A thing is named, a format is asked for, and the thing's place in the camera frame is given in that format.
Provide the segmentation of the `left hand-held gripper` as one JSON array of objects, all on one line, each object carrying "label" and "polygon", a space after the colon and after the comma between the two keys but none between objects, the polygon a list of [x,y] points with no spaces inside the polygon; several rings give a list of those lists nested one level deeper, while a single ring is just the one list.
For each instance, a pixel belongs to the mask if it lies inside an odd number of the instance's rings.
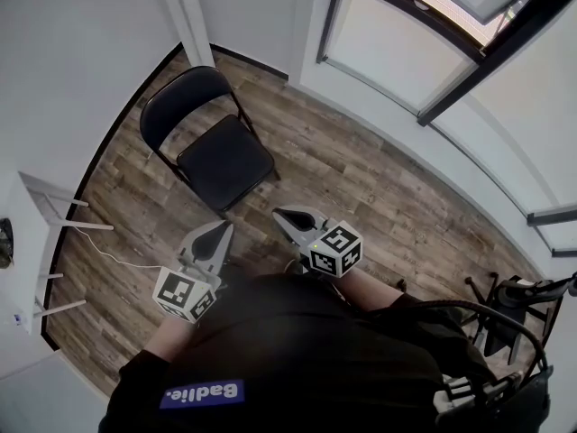
[{"label": "left hand-held gripper", "polygon": [[197,323],[216,302],[223,280],[234,226],[226,220],[190,231],[179,244],[171,266],[161,267],[152,293],[167,314]]}]

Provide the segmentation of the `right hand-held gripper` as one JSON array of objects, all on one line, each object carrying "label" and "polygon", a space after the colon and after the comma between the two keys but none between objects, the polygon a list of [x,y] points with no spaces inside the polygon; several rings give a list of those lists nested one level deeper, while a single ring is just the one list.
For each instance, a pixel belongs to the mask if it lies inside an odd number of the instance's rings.
[{"label": "right hand-held gripper", "polygon": [[343,277],[363,257],[362,236],[318,209],[287,205],[272,210],[280,232],[298,249],[298,271]]}]

